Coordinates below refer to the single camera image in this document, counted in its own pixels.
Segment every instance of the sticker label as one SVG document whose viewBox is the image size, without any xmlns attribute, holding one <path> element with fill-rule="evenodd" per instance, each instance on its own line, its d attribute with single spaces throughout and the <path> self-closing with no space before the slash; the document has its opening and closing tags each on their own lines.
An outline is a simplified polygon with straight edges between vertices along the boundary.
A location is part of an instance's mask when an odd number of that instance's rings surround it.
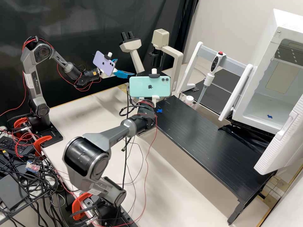
<svg viewBox="0 0 303 227">
<path fill-rule="evenodd" d="M 41 90 L 40 90 L 40 85 L 36 71 L 32 72 L 32 79 L 33 79 L 32 82 L 34 84 L 36 94 L 39 95 L 41 93 Z"/>
<path fill-rule="evenodd" d="M 100 191 L 98 191 L 96 189 L 89 189 L 87 192 L 90 194 L 93 194 L 93 195 L 99 195 L 101 193 Z"/>
<path fill-rule="evenodd" d="M 31 74 L 24 74 L 24 78 L 25 78 L 25 82 L 26 82 L 26 86 L 29 89 L 33 89 L 34 88 L 34 84 L 33 84 L 33 80 L 32 80 L 32 75 Z"/>
</svg>

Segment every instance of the black table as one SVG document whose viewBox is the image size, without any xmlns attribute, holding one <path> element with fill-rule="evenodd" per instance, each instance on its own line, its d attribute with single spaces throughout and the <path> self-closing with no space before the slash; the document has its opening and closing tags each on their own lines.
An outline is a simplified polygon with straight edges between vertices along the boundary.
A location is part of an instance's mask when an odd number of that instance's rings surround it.
<svg viewBox="0 0 303 227">
<path fill-rule="evenodd" d="M 258 195 L 274 173 L 260 175 L 254 165 L 260 153 L 253 151 L 175 96 L 157 103 L 159 130 L 212 176 L 239 201 L 228 218 L 231 224 Z"/>
</svg>

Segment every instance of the purple smartphone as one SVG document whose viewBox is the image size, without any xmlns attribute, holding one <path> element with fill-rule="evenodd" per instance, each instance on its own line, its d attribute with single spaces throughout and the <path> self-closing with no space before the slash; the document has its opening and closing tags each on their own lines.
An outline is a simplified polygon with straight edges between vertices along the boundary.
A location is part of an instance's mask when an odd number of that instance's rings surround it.
<svg viewBox="0 0 303 227">
<path fill-rule="evenodd" d="M 111 76 L 115 68 L 115 63 L 112 60 L 106 59 L 100 51 L 96 52 L 93 63 L 108 76 Z"/>
</svg>

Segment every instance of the orange clamp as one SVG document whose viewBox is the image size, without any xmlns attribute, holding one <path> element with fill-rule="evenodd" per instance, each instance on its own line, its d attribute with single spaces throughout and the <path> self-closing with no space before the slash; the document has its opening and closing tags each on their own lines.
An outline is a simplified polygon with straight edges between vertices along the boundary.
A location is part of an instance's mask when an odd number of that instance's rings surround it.
<svg viewBox="0 0 303 227">
<path fill-rule="evenodd" d="M 84 193 L 83 193 L 82 195 L 80 195 L 77 199 L 75 199 L 75 201 L 74 201 L 73 204 L 72 204 L 72 213 L 75 213 L 75 212 L 79 211 L 79 210 L 81 209 L 80 203 L 81 203 L 83 200 L 85 200 L 85 199 L 87 199 L 87 198 L 89 198 L 89 197 L 91 197 L 91 196 L 92 196 L 92 194 L 90 194 L 90 193 L 88 193 L 88 192 L 84 192 Z M 80 220 L 81 218 L 83 218 L 84 216 L 85 216 L 85 213 L 82 212 L 82 213 L 80 213 L 80 214 L 76 214 L 75 216 L 73 216 L 73 218 L 74 218 L 74 220 L 78 221 L 78 220 Z"/>
<path fill-rule="evenodd" d="M 47 140 L 51 140 L 53 137 L 52 136 L 43 136 L 39 139 L 37 139 L 35 142 L 34 142 L 34 147 L 36 149 L 36 152 L 35 152 L 35 156 L 37 157 L 40 157 L 41 156 L 41 144 L 44 143 L 45 141 Z"/>
<path fill-rule="evenodd" d="M 20 127 L 22 127 L 22 124 L 25 123 L 25 122 L 27 122 L 27 121 L 28 121 L 28 118 L 27 118 L 27 117 L 20 118 L 20 119 L 16 120 L 16 121 L 14 122 L 14 128 L 20 128 Z M 17 138 L 21 138 L 22 133 L 17 132 L 17 133 L 16 133 L 16 136 L 17 136 Z M 31 138 L 30 135 L 24 137 L 24 139 L 30 139 L 30 138 Z"/>
</svg>

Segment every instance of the black curtain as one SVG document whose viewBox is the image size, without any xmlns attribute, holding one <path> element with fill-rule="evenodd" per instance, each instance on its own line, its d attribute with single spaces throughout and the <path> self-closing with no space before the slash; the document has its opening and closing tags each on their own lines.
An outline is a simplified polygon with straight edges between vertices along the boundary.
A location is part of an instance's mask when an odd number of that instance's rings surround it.
<svg viewBox="0 0 303 227">
<path fill-rule="evenodd" d="M 196 0 L 3 0 L 0 40 L 0 114 L 17 107 L 23 97 L 21 47 L 29 37 L 38 35 L 49 41 L 67 60 L 87 69 L 95 68 L 93 54 L 112 52 L 118 58 L 116 68 L 135 72 L 131 57 L 120 50 L 122 31 L 133 31 L 141 39 L 138 50 L 146 69 L 151 68 L 152 33 L 163 28 L 170 32 L 170 45 L 184 49 Z M 163 60 L 162 68 L 172 66 Z M 126 80 L 111 77 L 94 84 L 88 92 L 79 92 L 63 81 L 56 63 L 44 61 L 37 66 L 43 96 L 50 107 L 93 94 Z M 12 116 L 29 112 L 27 98 L 15 111 L 0 117 L 0 125 Z"/>
</svg>

